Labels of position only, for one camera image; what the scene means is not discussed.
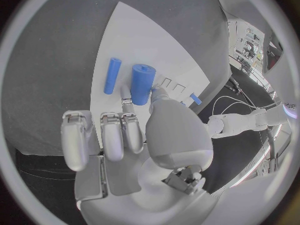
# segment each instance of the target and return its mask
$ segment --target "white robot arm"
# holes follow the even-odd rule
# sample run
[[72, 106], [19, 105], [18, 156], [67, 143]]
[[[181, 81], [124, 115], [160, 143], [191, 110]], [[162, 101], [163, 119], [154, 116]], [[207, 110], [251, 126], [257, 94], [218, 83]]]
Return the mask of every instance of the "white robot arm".
[[268, 126], [287, 123], [287, 115], [282, 104], [269, 110], [254, 110], [248, 115], [236, 113], [212, 115], [207, 123], [207, 131], [211, 138], [218, 139], [235, 136], [243, 131], [261, 131]]

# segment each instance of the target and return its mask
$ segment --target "blue cylinder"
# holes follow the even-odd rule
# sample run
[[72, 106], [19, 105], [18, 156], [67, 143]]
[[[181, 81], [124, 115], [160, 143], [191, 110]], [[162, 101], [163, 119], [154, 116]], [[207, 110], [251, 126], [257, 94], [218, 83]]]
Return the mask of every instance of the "blue cylinder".
[[104, 86], [105, 94], [109, 95], [113, 93], [121, 63], [122, 61], [120, 59], [114, 57], [110, 59]]
[[155, 68], [148, 65], [136, 64], [132, 67], [130, 91], [133, 104], [142, 106], [148, 102], [155, 73]]

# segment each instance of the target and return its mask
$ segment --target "black floor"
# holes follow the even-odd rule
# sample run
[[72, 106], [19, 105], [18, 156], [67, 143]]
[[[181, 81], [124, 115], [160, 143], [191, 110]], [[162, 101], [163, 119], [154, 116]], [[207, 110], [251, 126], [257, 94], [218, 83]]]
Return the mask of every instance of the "black floor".
[[[252, 81], [246, 74], [232, 67], [233, 77], [239, 82], [240, 87], [256, 106], [265, 106], [272, 103], [272, 99], [262, 87]], [[223, 88], [211, 103], [199, 114], [204, 123], [212, 114], [212, 106], [220, 96], [235, 97], [245, 101], [242, 95], [235, 95], [227, 88]], [[220, 114], [233, 100], [221, 98], [215, 106], [215, 114]], [[249, 114], [248, 106], [236, 104], [228, 109], [227, 113]], [[214, 159], [211, 166], [203, 172], [206, 178], [205, 189], [214, 192], [234, 178], [255, 156], [266, 139], [266, 133], [245, 131], [234, 137], [213, 140]], [[21, 177], [32, 193], [53, 214], [70, 225], [85, 225], [85, 221], [76, 207], [74, 198], [75, 173], [68, 169], [64, 158], [61, 156], [36, 156], [23, 155], [16, 152], [16, 165]], [[2, 187], [1, 207], [4, 207], [5, 218], [0, 224], [25, 224], [33, 223], [21, 212], [10, 199], [6, 188]]]

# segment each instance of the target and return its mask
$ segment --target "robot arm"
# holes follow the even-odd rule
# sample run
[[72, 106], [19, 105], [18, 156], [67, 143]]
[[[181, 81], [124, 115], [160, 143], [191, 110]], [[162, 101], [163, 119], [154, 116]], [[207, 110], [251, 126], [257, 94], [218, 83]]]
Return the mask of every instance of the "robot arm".
[[254, 110], [248, 115], [236, 113], [213, 115], [209, 118], [206, 128], [211, 138], [218, 139], [235, 136], [246, 130], [261, 131], [268, 126], [287, 122], [287, 115], [281, 104], [269, 110]]

